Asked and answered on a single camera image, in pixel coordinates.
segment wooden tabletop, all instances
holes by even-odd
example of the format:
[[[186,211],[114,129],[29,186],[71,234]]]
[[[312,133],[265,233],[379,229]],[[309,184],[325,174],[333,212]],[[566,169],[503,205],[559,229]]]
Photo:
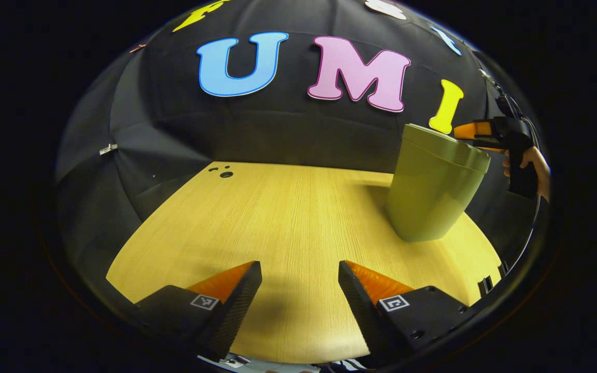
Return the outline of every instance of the wooden tabletop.
[[[224,172],[233,174],[223,178]],[[437,286],[467,305],[480,298],[479,281],[500,280],[499,257],[466,214],[443,239],[402,241],[383,210],[392,179],[360,170],[213,162],[130,237],[107,280],[138,302],[163,286],[186,288],[259,260],[262,283],[232,352],[281,363],[366,355],[338,285],[340,260],[412,288]]]

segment letter m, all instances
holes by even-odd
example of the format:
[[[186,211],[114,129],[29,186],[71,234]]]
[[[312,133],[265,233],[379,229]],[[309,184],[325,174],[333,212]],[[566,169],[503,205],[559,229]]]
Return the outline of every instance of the letter m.
[[[315,44],[322,49],[322,61],[317,83],[308,88],[308,95],[319,99],[341,98],[342,90],[337,86],[339,74],[353,101],[361,99],[376,81],[375,92],[367,97],[370,105],[395,112],[405,108],[401,97],[405,68],[411,65],[407,57],[392,50],[382,50],[365,64],[349,40],[318,36]]]

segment trash can lid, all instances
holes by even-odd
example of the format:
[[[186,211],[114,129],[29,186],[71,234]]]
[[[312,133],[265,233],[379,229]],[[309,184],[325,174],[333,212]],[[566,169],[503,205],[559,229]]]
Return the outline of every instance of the trash can lid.
[[[488,172],[490,156],[454,137],[420,125],[405,124],[402,138],[445,161],[484,173]]]

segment human hand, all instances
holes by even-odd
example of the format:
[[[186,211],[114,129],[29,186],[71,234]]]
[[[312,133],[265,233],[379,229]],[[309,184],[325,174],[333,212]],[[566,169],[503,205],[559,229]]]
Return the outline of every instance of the human hand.
[[[506,159],[504,159],[504,167],[510,167],[510,158],[508,151],[505,151]],[[537,147],[530,147],[522,156],[522,163],[519,165],[521,168],[525,168],[529,162],[533,163],[533,168],[536,170],[538,175],[538,195],[543,196],[547,202],[549,202],[549,189],[550,189],[550,169],[543,158],[543,154],[538,151]],[[504,175],[509,177],[510,170],[506,168]]]

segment olive green bin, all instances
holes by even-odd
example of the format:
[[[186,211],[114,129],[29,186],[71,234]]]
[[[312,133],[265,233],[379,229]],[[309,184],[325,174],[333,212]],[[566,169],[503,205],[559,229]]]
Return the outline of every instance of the olive green bin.
[[[446,235],[476,194],[490,156],[429,128],[407,124],[386,213],[407,242]]]

